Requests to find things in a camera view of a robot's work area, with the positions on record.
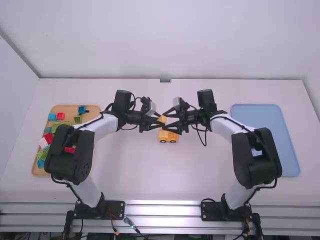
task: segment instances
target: green block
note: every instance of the green block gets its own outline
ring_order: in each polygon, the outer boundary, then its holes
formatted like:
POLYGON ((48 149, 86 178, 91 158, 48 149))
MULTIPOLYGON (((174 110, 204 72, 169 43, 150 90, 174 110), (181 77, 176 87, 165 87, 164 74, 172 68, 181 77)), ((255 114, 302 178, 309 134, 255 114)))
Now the green block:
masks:
POLYGON ((74 122, 76 124, 81 124, 82 123, 82 115, 78 115, 74 117, 74 122))
POLYGON ((59 121, 56 121, 53 123, 52 127, 51 127, 51 132, 54 134, 56 133, 57 127, 60 125, 61 123, 59 121))
POLYGON ((36 154, 36 159, 40 159, 41 155, 44 153, 44 151, 40 150, 38 151, 38 153, 36 154))
POLYGON ((48 152, 49 152, 49 147, 42 153, 40 158, 43 159, 43 160, 46 160, 48 152))
POLYGON ((61 124, 65 124, 65 125, 68 125, 68 126, 72 126, 72 123, 69 122, 69 121, 62 121, 61 124))

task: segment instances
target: building block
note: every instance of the building block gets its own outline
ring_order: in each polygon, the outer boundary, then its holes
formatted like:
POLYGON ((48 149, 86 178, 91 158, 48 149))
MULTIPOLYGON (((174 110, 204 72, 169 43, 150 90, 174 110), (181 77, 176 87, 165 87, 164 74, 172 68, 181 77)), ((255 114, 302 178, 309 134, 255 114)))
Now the building block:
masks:
POLYGON ((78 112, 79 112, 79 114, 85 114, 86 113, 86 106, 79 106, 78 112))
POLYGON ((56 121, 57 120, 57 115, 55 113, 49 113, 48 120, 49 121, 56 121))
POLYGON ((43 137, 39 140, 39 145, 41 147, 41 149, 45 149, 46 146, 48 146, 47 140, 43 137))
POLYGON ((78 115, 74 117, 74 122, 76 124, 81 124, 82 123, 82 115, 78 115))
POLYGON ((64 120, 65 119, 65 113, 64 112, 58 112, 57 114, 56 114, 56 119, 57 120, 64 120))
POLYGON ((40 150, 37 152, 36 154, 36 159, 40 159, 41 158, 41 155, 44 153, 44 151, 40 150))
POLYGON ((43 151, 40 159, 46 160, 46 157, 48 156, 48 152, 49 152, 49 147, 47 147, 47 148, 43 151))
POLYGON ((59 127, 60 124, 61 124, 61 122, 59 122, 59 121, 56 121, 56 122, 53 123, 53 125, 52 125, 52 127, 51 127, 51 132, 52 132, 53 134, 56 133, 57 127, 59 127))
POLYGON ((36 163, 38 166, 38 169, 43 169, 45 167, 45 161, 43 159, 38 159, 38 162, 36 163))
POLYGON ((62 121, 61 124, 72 126, 72 123, 70 121, 62 121))
POLYGON ((47 134, 47 133, 51 133, 51 127, 46 127, 44 129, 44 133, 47 134))
POLYGON ((47 150, 48 148, 50 148, 50 145, 51 145, 51 144, 49 144, 48 146, 46 146, 46 147, 43 149, 43 151, 45 151, 45 150, 47 150))
POLYGON ((49 132, 49 133, 44 135, 44 138, 45 138, 45 140, 46 140, 46 142, 48 144, 51 144, 52 140, 54 139, 54 136, 53 136, 53 134, 51 132, 49 132))
POLYGON ((64 147, 64 151, 67 153, 74 154, 76 149, 74 147, 64 147))

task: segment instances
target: yellow toy car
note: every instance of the yellow toy car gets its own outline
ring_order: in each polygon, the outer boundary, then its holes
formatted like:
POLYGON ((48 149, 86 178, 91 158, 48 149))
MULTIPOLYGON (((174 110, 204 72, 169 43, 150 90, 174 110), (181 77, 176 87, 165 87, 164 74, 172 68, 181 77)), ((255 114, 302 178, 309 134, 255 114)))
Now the yellow toy car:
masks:
MULTIPOLYGON (((159 117, 158 121, 165 124, 167 122, 167 117, 161 116, 161 117, 159 117)), ((159 130, 158 139, 159 139, 160 143, 170 142, 170 143, 174 144, 174 143, 178 142, 178 138, 179 138, 179 135, 174 132, 163 130, 163 129, 159 130)))

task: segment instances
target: table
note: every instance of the table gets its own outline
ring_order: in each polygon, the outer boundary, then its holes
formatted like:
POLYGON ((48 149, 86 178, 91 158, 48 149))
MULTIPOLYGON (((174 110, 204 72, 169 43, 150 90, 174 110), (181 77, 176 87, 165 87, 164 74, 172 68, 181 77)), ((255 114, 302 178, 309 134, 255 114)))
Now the table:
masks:
MULTIPOLYGON (((301 80, 264 79, 41 79, 1 178, 0 210, 5 215, 0 231, 62 231, 75 197, 49 178, 31 174, 47 113, 58 104, 103 109, 118 89, 150 96, 159 113, 177 96, 197 106, 202 89, 212 89, 218 109, 225 111, 239 103, 279 105, 301 172, 279 179, 276 189, 259 192, 251 201, 253 211, 260 213, 266 235, 320 236, 319 121, 301 80)), ((193 130, 177 144, 158 143, 157 135, 120 131, 95 145, 90 174, 106 199, 125 200, 125 214, 142 233, 239 234, 240 223, 202 222, 199 214, 201 199, 219 200, 236 179, 231 145, 208 134, 208 147, 203 147, 193 130)), ((121 233, 133 233, 124 223, 116 224, 121 233)), ((75 220, 73 230, 80 225, 75 220)), ((110 221, 85 220, 83 231, 112 229, 110 221)))

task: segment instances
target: connector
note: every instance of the connector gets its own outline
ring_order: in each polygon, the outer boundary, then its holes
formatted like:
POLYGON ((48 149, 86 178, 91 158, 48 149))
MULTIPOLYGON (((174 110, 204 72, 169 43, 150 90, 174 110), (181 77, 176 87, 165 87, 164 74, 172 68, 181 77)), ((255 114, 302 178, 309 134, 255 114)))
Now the connector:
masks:
POLYGON ((137 231, 136 225, 135 225, 134 222, 131 221, 129 218, 125 217, 125 218, 123 219, 123 221, 124 221, 126 224, 130 225, 130 227, 131 227, 133 230, 137 231))

